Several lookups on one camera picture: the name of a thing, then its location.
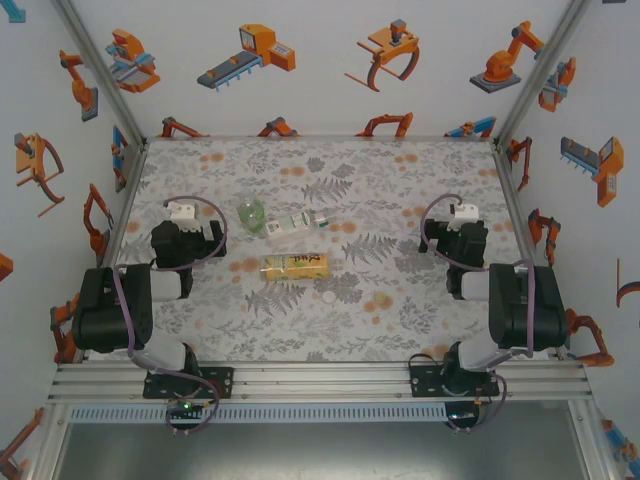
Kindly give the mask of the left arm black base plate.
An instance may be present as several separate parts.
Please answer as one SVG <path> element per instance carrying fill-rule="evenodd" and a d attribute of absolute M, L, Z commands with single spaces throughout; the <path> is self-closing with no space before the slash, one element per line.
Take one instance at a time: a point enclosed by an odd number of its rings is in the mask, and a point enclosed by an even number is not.
<path fill-rule="evenodd" d="M 231 367 L 201 367 L 201 377 L 213 385 L 220 399 L 232 394 L 234 369 Z M 172 398 L 213 399 L 213 389 L 196 380 L 166 374 L 148 373 L 142 392 L 144 399 L 169 400 Z"/>

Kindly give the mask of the aluminium frame post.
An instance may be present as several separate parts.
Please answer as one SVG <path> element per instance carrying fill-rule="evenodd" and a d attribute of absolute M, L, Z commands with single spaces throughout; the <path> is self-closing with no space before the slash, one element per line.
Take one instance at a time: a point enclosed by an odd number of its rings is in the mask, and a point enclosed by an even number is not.
<path fill-rule="evenodd" d="M 544 86 L 551 69 L 556 65 L 560 54 L 571 40 L 592 3 L 593 0 L 570 0 L 549 36 L 531 74 L 525 81 L 521 93 L 516 98 L 514 105 L 504 120 L 497 136 L 496 149 L 499 152 L 504 153 L 506 151 L 515 131 Z"/>
<path fill-rule="evenodd" d="M 610 444 L 593 400 L 570 400 L 568 407 L 587 480 L 619 480 Z"/>
<path fill-rule="evenodd" d="M 45 407 L 42 423 L 32 444 L 32 463 L 26 480 L 56 480 L 64 457 L 69 430 L 70 406 L 64 403 Z"/>
<path fill-rule="evenodd" d="M 107 63 L 102 58 L 90 32 L 78 14 L 72 0 L 49 0 L 72 40 L 84 63 L 91 70 L 102 95 L 110 103 L 122 130 L 127 138 L 139 149 L 145 145 L 143 136 L 134 115 L 120 93 Z"/>

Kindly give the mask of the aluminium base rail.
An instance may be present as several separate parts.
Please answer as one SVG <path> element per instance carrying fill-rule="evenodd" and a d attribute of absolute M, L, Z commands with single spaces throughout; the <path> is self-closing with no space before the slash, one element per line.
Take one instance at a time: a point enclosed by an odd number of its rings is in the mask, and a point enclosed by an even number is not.
<path fill-rule="evenodd" d="M 404 362 L 229 362 L 236 403 L 385 402 L 412 399 Z M 507 398 L 582 400 L 592 397 L 586 369 L 575 361 L 511 360 L 496 373 Z M 50 403 L 125 403 L 142 399 L 146 372 L 131 363 L 98 361 L 57 369 Z"/>

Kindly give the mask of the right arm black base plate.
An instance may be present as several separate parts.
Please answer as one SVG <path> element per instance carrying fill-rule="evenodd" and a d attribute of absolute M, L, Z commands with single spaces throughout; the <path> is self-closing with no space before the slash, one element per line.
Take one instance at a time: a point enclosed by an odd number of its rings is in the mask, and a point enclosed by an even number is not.
<path fill-rule="evenodd" d="M 494 397 L 500 394 L 499 384 L 488 373 L 454 369 L 442 373 L 443 367 L 418 365 L 409 368 L 413 398 Z"/>

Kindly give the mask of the clear bottle white-green label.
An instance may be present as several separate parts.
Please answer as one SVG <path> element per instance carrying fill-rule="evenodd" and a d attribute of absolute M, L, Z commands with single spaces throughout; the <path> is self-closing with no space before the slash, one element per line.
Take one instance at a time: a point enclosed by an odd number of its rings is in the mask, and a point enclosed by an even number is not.
<path fill-rule="evenodd" d="M 270 220 L 264 224 L 266 241 L 271 246 L 299 240 L 328 227 L 329 217 L 324 213 L 299 211 Z"/>

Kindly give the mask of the aluminium side rail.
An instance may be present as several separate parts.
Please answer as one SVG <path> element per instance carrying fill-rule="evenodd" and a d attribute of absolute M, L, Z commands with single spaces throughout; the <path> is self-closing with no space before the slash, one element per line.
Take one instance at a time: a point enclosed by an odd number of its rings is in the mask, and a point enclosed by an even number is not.
<path fill-rule="evenodd" d="M 518 248 L 522 256 L 528 260 L 535 259 L 535 247 L 529 232 L 527 217 L 521 207 L 516 185 L 511 175 L 506 154 L 494 141 L 492 144 L 494 161 L 506 206 L 513 225 Z"/>
<path fill-rule="evenodd" d="M 115 225 L 110 230 L 109 241 L 105 254 L 101 258 L 98 267 L 112 267 L 115 265 L 121 242 L 124 238 L 126 225 L 129 220 L 133 202 L 136 196 L 139 181 L 141 179 L 142 170 L 147 156 L 148 145 L 143 144 L 139 149 L 131 150 L 129 154 L 132 160 L 129 170 L 127 185 L 119 194 L 119 209 L 115 215 Z"/>

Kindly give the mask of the aluminium back rail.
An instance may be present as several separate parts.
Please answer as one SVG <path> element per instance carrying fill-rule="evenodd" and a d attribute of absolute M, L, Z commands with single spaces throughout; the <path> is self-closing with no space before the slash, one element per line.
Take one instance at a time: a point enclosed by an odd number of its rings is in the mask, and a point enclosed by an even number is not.
<path fill-rule="evenodd" d="M 213 141 L 271 141 L 271 142 L 343 142 L 343 141 L 365 141 L 365 142 L 458 142 L 458 143 L 489 143 L 495 144 L 499 139 L 489 137 L 444 137 L 443 135 L 408 135 L 405 137 L 395 137 L 390 135 L 376 135 L 372 137 L 359 137 L 356 135 L 298 135 L 292 137 L 268 136 L 259 137 L 257 135 L 213 135 L 204 137 L 148 137 L 145 139 L 146 145 L 158 142 L 213 142 Z"/>

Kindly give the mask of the clear bottle green label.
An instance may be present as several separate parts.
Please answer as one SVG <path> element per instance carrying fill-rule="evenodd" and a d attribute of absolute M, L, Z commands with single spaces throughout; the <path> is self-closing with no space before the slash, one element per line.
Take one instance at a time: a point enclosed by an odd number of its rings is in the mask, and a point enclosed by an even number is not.
<path fill-rule="evenodd" d="M 256 197 L 245 197 L 237 206 L 242 225 L 253 234 L 260 235 L 264 230 L 264 204 Z"/>

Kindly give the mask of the floral patterned tablecloth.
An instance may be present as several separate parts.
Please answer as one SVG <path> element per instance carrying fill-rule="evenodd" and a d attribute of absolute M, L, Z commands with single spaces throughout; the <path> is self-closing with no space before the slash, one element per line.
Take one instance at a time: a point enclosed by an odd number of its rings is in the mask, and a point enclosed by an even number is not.
<path fill-rule="evenodd" d="M 227 253 L 199 266 L 182 305 L 154 308 L 154 326 L 188 343 L 201 360 L 401 361 L 441 357 L 483 334 L 488 307 L 455 300 L 447 266 L 420 253 L 423 214 L 449 216 L 445 193 L 475 204 L 488 229 L 485 259 L 520 258 L 492 146 L 458 142 L 158 142 L 148 147 L 121 243 L 126 264 L 154 257 L 151 231 L 165 199 L 194 197 L 201 219 L 225 216 Z M 271 246 L 265 227 L 240 222 L 245 197 L 264 204 L 265 223 L 299 211 L 328 227 Z M 344 266 L 325 280 L 265 282 L 269 255 L 327 253 Z M 332 291 L 333 304 L 322 300 Z M 393 298 L 385 310 L 376 292 Z"/>

